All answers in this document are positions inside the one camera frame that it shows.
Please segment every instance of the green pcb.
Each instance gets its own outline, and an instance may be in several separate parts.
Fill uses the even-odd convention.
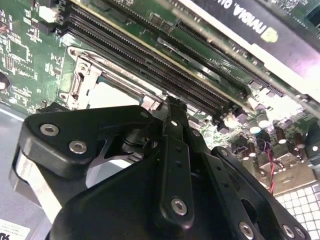
[[[61,40],[39,31],[38,11],[24,1],[0,1],[0,72],[11,83],[0,102],[25,114],[54,102],[64,73],[75,67]]]

